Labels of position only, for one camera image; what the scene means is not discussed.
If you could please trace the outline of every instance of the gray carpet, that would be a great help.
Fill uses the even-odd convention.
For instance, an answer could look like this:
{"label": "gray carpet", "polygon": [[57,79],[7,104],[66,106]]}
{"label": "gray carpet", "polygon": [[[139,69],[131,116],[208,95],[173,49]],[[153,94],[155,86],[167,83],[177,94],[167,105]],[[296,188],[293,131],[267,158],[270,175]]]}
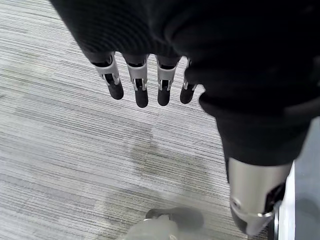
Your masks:
{"label": "gray carpet", "polygon": [[203,210],[196,239],[247,239],[229,210],[215,120],[179,101],[187,61],[167,107],[137,107],[123,58],[114,100],[47,1],[0,0],[0,239],[107,240],[150,208]]}

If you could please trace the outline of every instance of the floor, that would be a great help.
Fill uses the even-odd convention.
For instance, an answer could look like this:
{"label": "floor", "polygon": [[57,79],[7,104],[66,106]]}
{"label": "floor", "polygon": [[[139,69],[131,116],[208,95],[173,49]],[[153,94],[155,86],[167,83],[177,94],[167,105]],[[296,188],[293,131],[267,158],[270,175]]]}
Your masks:
{"label": "floor", "polygon": [[107,240],[151,208],[201,209],[196,239],[240,240],[229,210],[223,150],[213,117],[180,90],[137,107],[122,57],[124,98],[114,100],[51,5],[0,0],[0,239]]}
{"label": "floor", "polygon": [[320,117],[313,120],[295,161],[295,240],[320,237]]}

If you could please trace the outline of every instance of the prosthetic hand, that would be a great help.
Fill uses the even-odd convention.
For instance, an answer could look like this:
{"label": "prosthetic hand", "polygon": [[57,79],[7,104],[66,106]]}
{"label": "prosthetic hand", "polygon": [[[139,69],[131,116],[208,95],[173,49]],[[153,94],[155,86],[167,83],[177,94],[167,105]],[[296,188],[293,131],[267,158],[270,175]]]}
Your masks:
{"label": "prosthetic hand", "polygon": [[320,115],[318,2],[51,0],[110,94],[123,90],[123,54],[139,107],[148,104],[147,57],[157,55],[158,102],[169,102],[180,56],[189,65],[181,102],[199,102],[221,135],[230,208],[255,235],[273,218],[310,121]]}

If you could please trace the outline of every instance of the black fingertip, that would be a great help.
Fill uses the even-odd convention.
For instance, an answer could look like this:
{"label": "black fingertip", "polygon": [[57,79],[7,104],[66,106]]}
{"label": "black fingertip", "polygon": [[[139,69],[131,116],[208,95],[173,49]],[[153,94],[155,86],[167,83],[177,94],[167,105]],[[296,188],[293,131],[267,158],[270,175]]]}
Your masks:
{"label": "black fingertip", "polygon": [[148,105],[148,91],[142,90],[141,88],[138,88],[137,91],[135,91],[135,102],[140,108],[145,108]]}
{"label": "black fingertip", "polygon": [[115,85],[115,83],[111,83],[108,86],[109,92],[111,97],[113,97],[116,100],[120,100],[124,97],[124,89],[122,87],[121,81]]}
{"label": "black fingertip", "polygon": [[167,90],[167,87],[164,86],[162,87],[162,90],[158,90],[158,103],[161,106],[166,106],[168,105],[170,101],[170,90]]}
{"label": "black fingertip", "polygon": [[180,102],[183,104],[188,104],[191,102],[193,96],[194,96],[194,92],[192,89],[184,89],[182,87],[181,89],[181,93],[180,93]]}

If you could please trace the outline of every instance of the black fabric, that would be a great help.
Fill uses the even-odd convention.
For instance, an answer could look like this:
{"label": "black fabric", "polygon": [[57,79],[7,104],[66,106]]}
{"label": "black fabric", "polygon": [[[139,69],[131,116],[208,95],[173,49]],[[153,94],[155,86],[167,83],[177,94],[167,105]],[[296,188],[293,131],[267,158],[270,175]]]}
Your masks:
{"label": "black fabric", "polygon": [[143,54],[143,55],[131,55],[131,54],[122,54],[125,62],[132,66],[132,67],[142,67],[147,59],[148,59],[148,55]]}
{"label": "black fabric", "polygon": [[200,104],[216,117],[229,157],[266,165],[271,149],[270,164],[292,161],[320,113],[319,1],[51,2],[93,63],[111,51],[190,58],[185,76],[205,87]]}
{"label": "black fabric", "polygon": [[112,53],[106,52],[102,58],[96,59],[97,61],[92,61],[91,63],[97,67],[108,67],[112,64]]}
{"label": "black fabric", "polygon": [[161,68],[173,69],[174,67],[177,66],[177,64],[179,63],[181,57],[180,56],[167,57],[167,56],[157,55],[156,59],[158,60]]}

